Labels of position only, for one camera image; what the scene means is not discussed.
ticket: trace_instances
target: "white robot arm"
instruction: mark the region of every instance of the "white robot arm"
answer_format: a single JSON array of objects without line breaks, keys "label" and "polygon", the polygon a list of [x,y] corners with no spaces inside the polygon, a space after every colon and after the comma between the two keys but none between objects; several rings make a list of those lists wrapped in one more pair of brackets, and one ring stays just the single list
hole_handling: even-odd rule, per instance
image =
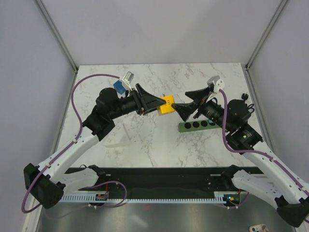
[{"label": "white robot arm", "polygon": [[[272,182],[267,183],[232,165],[221,174],[227,189],[236,187],[250,192],[273,206],[287,223],[299,227],[309,216],[309,184],[293,173],[248,124],[251,112],[245,101],[227,103],[223,87],[219,76],[212,77],[207,88],[185,93],[193,102],[172,104],[172,107],[184,121],[196,110],[193,118],[204,115],[212,120],[222,128],[226,148],[250,160]],[[219,92],[225,99],[224,108],[216,101],[209,101]]]},{"label": "white robot arm", "polygon": [[65,174],[66,170],[89,148],[101,141],[115,126],[113,119],[136,111],[146,115],[166,104],[166,101],[147,93],[139,84],[136,90],[129,86],[133,74],[128,73],[121,81],[129,88],[127,96],[118,98],[114,88],[103,89],[96,99],[92,113],[83,122],[83,127],[63,148],[37,166],[28,164],[24,168],[26,196],[22,204],[24,213],[25,199],[31,193],[44,208],[57,204],[65,193],[93,186],[105,173],[91,165],[83,171]]}]

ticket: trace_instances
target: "marble table surface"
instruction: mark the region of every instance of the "marble table surface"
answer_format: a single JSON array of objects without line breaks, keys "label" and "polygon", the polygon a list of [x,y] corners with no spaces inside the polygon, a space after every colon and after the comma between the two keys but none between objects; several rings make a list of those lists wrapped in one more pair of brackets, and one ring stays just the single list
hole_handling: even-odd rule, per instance
[{"label": "marble table surface", "polygon": [[[135,74],[132,86],[140,83],[146,91],[159,97],[173,95],[175,102],[190,102],[184,93],[205,88],[207,80],[215,75],[224,80],[228,101],[240,99],[242,93],[249,93],[239,63],[89,65],[79,68],[76,82],[91,74],[123,76],[128,71]],[[82,120],[91,113],[99,92],[103,88],[112,87],[115,81],[114,78],[99,76],[77,87],[74,99]],[[219,104],[223,104],[220,94],[217,99]],[[125,126],[130,144],[106,148],[101,141],[86,151],[72,167],[82,164],[99,167],[254,166],[241,155],[226,150],[220,129],[179,133],[178,124],[182,120],[176,112],[163,116],[159,116],[156,111],[146,116],[133,112],[114,121],[116,125],[122,123]],[[249,123],[261,133],[255,114]],[[59,145],[72,138],[77,130],[78,120],[70,104]]]}]

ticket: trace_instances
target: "purple cable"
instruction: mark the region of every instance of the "purple cable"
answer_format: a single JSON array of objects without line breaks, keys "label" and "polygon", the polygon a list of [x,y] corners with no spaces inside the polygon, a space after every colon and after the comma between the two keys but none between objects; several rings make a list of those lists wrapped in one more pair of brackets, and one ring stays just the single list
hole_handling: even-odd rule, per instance
[{"label": "purple cable", "polygon": [[[247,192],[247,195],[245,196],[245,199],[243,199],[243,201],[242,202],[240,202],[238,205],[235,205],[235,206],[229,206],[229,208],[228,209],[237,209],[237,208],[239,208],[240,206],[242,206],[243,204],[245,204],[245,202],[248,200],[248,196],[250,195],[250,193],[249,192]],[[219,207],[221,207],[221,208],[227,208],[227,206],[223,206],[223,205],[217,205],[217,206],[219,206]]]},{"label": "purple cable", "polygon": [[[72,103],[73,110],[74,110],[74,112],[76,113],[76,116],[77,116],[78,121],[79,121],[79,131],[78,131],[78,133],[77,133],[75,139],[78,139],[79,136],[81,135],[82,131],[83,131],[83,122],[82,122],[82,119],[81,119],[80,115],[78,114],[77,109],[76,109],[75,104],[74,104],[74,92],[75,92],[77,86],[79,86],[79,84],[80,84],[81,82],[83,82],[84,80],[87,80],[87,79],[89,79],[89,78],[91,78],[91,77],[94,77],[94,76],[108,76],[108,77],[114,77],[114,78],[116,78],[116,79],[119,79],[118,76],[114,76],[114,75],[110,75],[110,74],[93,74],[93,75],[89,75],[89,76],[83,78],[82,80],[80,80],[79,82],[77,82],[77,84],[73,87],[72,93],[71,93],[71,97],[70,97],[70,98],[71,98],[71,103]],[[58,155],[56,155],[56,156],[49,162],[49,164],[51,165],[52,163],[54,163],[54,162],[55,162],[65,151],[67,151],[73,144],[74,144],[74,142],[71,142],[69,145],[67,145],[62,151],[59,152]],[[33,188],[33,186],[36,184],[36,182],[38,181],[38,179],[40,178],[40,176],[46,171],[47,168],[48,168],[48,167],[45,166],[45,167],[39,172],[39,174],[34,178],[34,180],[32,181],[32,183],[30,184],[29,188],[27,189],[27,192],[26,192],[26,194],[25,194],[25,196],[24,196],[24,199],[23,199],[23,202],[22,202],[22,204],[21,204],[21,211],[22,211],[24,214],[31,213],[32,211],[36,210],[36,209],[41,205],[41,204],[38,204],[38,205],[36,205],[35,207],[33,207],[32,209],[30,209],[30,210],[26,210],[26,208],[25,208],[25,207],[26,207],[27,198],[28,198],[28,196],[29,196],[29,194],[30,194],[30,192],[31,192],[31,190],[32,190],[32,188]]]},{"label": "purple cable", "polygon": [[[111,181],[106,181],[106,182],[104,182],[104,183],[101,183],[101,184],[98,184],[98,185],[95,185],[95,186],[87,187],[87,189],[90,189],[90,188],[91,188],[91,189],[95,189],[95,188],[100,187],[100,186],[102,186],[102,185],[112,184],[112,183],[119,184],[119,185],[121,185],[121,186],[124,188],[124,190],[125,190],[125,196],[123,197],[122,201],[119,202],[119,203],[117,203],[117,204],[114,204],[114,205],[96,206],[95,208],[97,208],[97,209],[98,209],[98,208],[99,208],[99,209],[104,209],[104,208],[115,208],[115,207],[122,206],[122,203],[126,200],[126,197],[127,197],[127,189],[126,189],[125,185],[124,185],[123,183],[119,182],[119,181],[113,181],[113,180],[111,180]],[[72,211],[66,213],[65,215],[62,215],[62,216],[59,216],[59,217],[51,217],[51,216],[49,216],[49,215],[46,213],[46,210],[44,210],[44,215],[45,215],[49,220],[56,221],[56,220],[59,220],[59,219],[62,219],[62,218],[64,218],[64,217],[66,217],[66,216],[68,216],[68,215],[70,215],[70,214],[72,214],[72,213],[74,213],[74,212],[76,212],[76,211],[78,211],[78,210],[80,210],[80,209],[84,209],[84,208],[87,208],[87,207],[89,207],[88,204],[82,205],[82,206],[77,207],[76,209],[74,209],[74,210],[72,210]]]},{"label": "purple cable", "polygon": [[[270,160],[272,160],[273,158],[268,155],[267,153],[261,152],[261,151],[255,151],[255,150],[233,150],[229,147],[229,145],[227,144],[227,141],[225,139],[225,129],[226,129],[226,118],[227,118],[227,97],[226,94],[224,93],[224,91],[222,89],[219,90],[220,93],[223,95],[224,98],[224,115],[223,115],[223,125],[222,125],[222,138],[223,138],[223,143],[225,145],[225,147],[227,148],[227,150],[229,150],[230,152],[233,153],[246,153],[246,152],[251,152],[251,153],[256,153],[259,155],[262,155]],[[303,188],[302,184],[277,160],[273,161],[275,164],[277,164],[297,185],[298,187],[300,187],[301,189]],[[304,190],[304,193],[309,196],[309,192],[307,190]]]}]

